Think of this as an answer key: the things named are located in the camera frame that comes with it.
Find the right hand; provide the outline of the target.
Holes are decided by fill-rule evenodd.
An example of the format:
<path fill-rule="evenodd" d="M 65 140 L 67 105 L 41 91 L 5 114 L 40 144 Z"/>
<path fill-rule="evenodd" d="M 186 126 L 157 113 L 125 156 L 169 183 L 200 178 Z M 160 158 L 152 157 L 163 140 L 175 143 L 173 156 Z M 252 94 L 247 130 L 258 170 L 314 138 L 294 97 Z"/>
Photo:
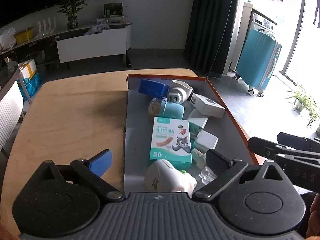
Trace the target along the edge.
<path fill-rule="evenodd" d="M 316 194 L 310 208 L 310 218 L 306 239 L 319 239 L 320 220 L 319 220 L 319 194 Z"/>

